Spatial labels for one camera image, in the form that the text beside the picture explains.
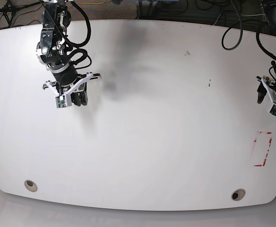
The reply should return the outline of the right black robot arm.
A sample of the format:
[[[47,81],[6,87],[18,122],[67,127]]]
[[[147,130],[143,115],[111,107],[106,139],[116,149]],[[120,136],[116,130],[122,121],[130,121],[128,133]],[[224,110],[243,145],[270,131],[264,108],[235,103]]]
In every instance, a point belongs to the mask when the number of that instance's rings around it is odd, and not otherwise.
[[[87,27],[85,40],[74,43],[67,36],[67,28],[71,23],[67,1],[42,0],[40,3],[44,9],[43,27],[36,47],[36,56],[55,78],[54,81],[46,81],[43,89],[49,88],[54,93],[57,108],[87,105],[88,81],[101,78],[99,73],[78,73],[80,69],[78,64],[84,60],[91,60],[87,50],[84,49],[91,37],[88,16],[75,1],[70,2],[84,17]]]

